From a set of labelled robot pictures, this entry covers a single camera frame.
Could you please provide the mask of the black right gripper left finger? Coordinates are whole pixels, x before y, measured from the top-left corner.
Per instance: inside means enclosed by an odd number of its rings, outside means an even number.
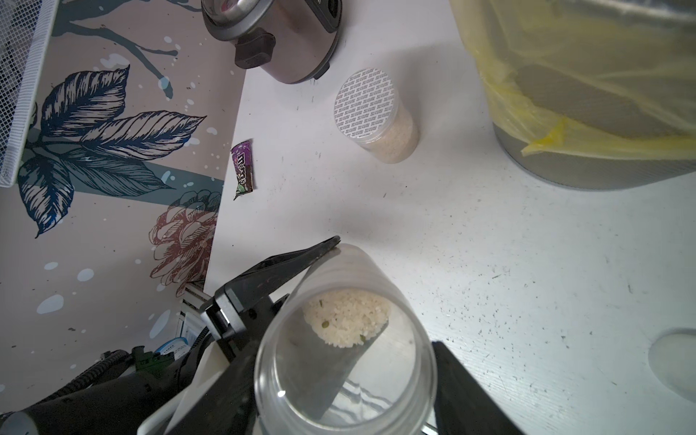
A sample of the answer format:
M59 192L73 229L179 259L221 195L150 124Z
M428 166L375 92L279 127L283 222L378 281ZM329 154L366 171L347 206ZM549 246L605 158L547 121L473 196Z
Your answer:
M167 434L252 434L257 422L254 371L259 342L252 341L232 360L213 343L165 432Z

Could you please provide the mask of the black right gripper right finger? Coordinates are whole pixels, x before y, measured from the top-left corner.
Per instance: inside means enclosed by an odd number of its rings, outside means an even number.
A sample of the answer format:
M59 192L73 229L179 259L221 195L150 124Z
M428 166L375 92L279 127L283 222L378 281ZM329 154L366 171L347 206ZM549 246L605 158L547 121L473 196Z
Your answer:
M522 434L443 342L433 342L432 348L438 372L434 412L439 434Z

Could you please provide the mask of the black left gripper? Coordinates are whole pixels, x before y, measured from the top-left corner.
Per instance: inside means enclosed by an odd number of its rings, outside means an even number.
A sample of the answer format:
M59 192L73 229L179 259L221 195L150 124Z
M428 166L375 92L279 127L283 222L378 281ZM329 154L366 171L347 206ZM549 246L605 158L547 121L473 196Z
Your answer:
M232 362L250 342L259 342L288 295L270 295L325 257L341 242L331 237L310 248L268 257L219 288L199 314L223 355Z

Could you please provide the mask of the small clear jar with rice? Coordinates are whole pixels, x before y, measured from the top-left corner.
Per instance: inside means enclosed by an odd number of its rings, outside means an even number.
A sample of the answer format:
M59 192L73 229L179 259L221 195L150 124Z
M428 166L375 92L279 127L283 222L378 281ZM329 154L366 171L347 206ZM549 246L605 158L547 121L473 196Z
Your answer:
M265 434L418 434L437 390L431 340L407 298L345 243L283 304L255 377Z

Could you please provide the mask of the clear plastic jar lid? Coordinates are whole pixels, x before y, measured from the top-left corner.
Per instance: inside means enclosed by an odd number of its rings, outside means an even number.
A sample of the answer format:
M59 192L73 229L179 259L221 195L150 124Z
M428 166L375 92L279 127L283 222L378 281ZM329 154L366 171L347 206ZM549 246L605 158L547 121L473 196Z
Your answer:
M649 349L648 362L661 384L695 402L694 330L675 330L659 337Z

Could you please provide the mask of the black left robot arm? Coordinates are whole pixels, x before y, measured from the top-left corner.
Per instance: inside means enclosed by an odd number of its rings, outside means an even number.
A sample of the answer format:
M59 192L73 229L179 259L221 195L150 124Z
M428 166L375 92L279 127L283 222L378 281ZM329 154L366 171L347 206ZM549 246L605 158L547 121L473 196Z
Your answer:
M254 373L260 342L284 302L270 295L325 259L338 236L269 257L216 291L199 310L206 326L181 359L159 373L115 369L117 351L40 402L1 420L4 434L250 434L257 418Z

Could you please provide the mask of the silver rice cooker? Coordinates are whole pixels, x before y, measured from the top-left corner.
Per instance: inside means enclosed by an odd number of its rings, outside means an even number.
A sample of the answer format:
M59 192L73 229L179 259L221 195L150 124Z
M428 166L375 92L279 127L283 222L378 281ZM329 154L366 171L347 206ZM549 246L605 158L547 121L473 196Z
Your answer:
M231 43L235 65L260 68L279 83L321 78L339 42L341 0L206 0L206 29Z

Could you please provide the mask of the purple M&M's candy packet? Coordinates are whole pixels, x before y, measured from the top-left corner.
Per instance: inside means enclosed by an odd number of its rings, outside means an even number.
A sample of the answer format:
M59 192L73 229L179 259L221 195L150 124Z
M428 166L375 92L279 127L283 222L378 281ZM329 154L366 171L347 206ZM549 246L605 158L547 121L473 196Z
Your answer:
M237 188L234 199L250 194L255 189L255 170L252 139L242 141L230 151L230 161L235 170Z

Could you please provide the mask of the clear jar with sealed top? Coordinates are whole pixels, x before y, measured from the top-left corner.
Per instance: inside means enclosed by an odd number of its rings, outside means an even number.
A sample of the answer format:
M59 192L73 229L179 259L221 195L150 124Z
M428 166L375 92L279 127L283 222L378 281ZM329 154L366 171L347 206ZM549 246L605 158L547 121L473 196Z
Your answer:
M339 132L378 161L395 164L417 148L420 132L389 74L365 68L352 74L333 105Z

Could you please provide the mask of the mesh bin with yellow bag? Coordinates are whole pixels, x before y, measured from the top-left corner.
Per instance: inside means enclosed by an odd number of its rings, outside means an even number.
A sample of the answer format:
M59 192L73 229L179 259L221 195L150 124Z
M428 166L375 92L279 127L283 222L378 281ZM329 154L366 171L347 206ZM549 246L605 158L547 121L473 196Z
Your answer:
M623 190L695 170L692 1L455 1L498 144L523 170Z

